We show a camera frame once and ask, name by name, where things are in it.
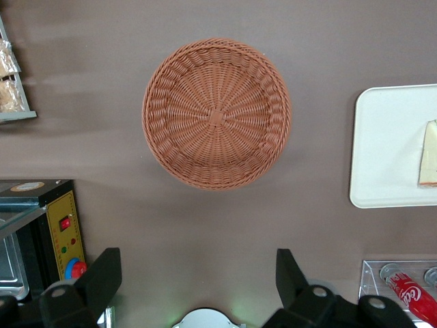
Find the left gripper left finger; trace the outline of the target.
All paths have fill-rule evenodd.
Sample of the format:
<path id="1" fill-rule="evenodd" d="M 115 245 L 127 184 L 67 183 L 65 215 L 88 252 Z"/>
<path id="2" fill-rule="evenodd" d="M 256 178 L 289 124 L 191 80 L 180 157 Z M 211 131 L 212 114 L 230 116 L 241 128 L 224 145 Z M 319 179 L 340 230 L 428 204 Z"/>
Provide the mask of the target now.
<path id="1" fill-rule="evenodd" d="M 121 284 L 120 249 L 107 248 L 73 284 L 53 286 L 24 305 L 15 297 L 1 297 L 1 326 L 97 327 Z"/>

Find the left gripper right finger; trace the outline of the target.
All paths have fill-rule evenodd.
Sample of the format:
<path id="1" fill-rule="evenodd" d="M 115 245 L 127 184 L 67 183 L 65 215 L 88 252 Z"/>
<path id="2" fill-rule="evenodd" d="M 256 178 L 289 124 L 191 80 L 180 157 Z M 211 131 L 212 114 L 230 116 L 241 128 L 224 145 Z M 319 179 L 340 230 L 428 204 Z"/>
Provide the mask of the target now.
<path id="1" fill-rule="evenodd" d="M 375 295 L 357 304 L 310 284 L 289 249 L 278 249 L 275 282 L 282 302 L 264 327 L 414 327 L 396 302 Z"/>

